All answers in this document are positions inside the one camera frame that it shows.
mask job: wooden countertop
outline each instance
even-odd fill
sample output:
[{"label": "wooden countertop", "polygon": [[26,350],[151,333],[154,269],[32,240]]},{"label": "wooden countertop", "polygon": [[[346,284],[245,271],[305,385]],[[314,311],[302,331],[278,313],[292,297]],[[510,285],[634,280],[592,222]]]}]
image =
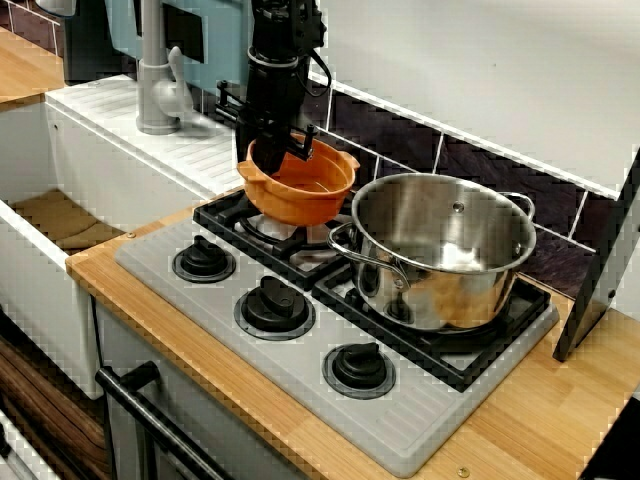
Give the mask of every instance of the wooden countertop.
[{"label": "wooden countertop", "polygon": [[62,59],[0,27],[0,112],[39,103],[64,87]]},{"label": "wooden countertop", "polygon": [[[191,215],[178,212],[141,236]],[[395,478],[114,260],[126,236],[67,259],[78,283],[312,478]],[[576,479],[640,382],[640,322],[611,311],[566,363],[561,320],[414,479]]]}]

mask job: oven handle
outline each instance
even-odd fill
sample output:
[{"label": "oven handle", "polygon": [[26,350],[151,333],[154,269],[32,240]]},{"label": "oven handle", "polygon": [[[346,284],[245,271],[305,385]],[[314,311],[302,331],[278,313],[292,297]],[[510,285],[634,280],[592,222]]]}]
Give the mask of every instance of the oven handle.
[{"label": "oven handle", "polygon": [[96,381],[118,402],[162,448],[171,453],[201,480],[233,480],[215,460],[158,410],[144,395],[137,392],[147,383],[160,378],[158,367],[147,362],[123,377],[111,367],[102,367]]}]

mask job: gray faucet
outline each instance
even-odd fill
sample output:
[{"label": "gray faucet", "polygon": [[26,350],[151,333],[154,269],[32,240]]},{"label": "gray faucet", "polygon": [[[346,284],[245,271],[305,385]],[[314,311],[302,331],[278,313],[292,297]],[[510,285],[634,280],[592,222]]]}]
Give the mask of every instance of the gray faucet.
[{"label": "gray faucet", "polygon": [[162,0],[142,0],[142,59],[138,62],[138,130],[168,135],[194,113],[184,81],[182,52],[167,57]]}]

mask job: white sink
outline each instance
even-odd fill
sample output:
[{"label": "white sink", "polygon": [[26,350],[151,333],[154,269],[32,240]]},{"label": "white sink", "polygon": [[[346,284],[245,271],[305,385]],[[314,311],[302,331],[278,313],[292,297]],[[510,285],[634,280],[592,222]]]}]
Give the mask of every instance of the white sink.
[{"label": "white sink", "polygon": [[230,129],[201,119],[143,134],[135,87],[114,77],[0,114],[0,305],[92,399],[102,391],[89,295],[66,274],[67,255],[8,204],[58,188],[130,231],[241,184]]}]

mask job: black cast iron grate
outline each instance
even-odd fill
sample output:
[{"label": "black cast iron grate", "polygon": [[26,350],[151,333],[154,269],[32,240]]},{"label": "black cast iron grate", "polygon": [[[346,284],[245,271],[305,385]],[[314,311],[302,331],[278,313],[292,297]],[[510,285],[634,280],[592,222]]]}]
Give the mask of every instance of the black cast iron grate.
[{"label": "black cast iron grate", "polygon": [[[351,214],[350,198],[345,201],[340,213]],[[249,201],[244,191],[239,191],[196,208],[193,220],[303,290],[311,290],[318,280],[348,263],[346,258],[335,255],[311,270],[299,268],[290,262],[291,257],[303,251],[327,250],[329,247],[326,242],[308,242],[306,227],[299,227],[289,238],[278,240],[259,232],[249,223],[248,219],[257,215],[262,213]],[[245,231],[236,231],[236,224],[240,224]],[[339,222],[332,220],[326,225],[334,228]]]},{"label": "black cast iron grate", "polygon": [[[313,297],[459,392],[482,375],[547,309],[551,299],[548,293],[518,279],[507,304],[490,323],[464,333],[422,333],[370,310],[355,288],[341,297],[335,288],[351,279],[351,268],[343,267],[319,281],[313,288]],[[456,355],[475,358],[466,368],[459,369],[447,361],[447,356]]]}]

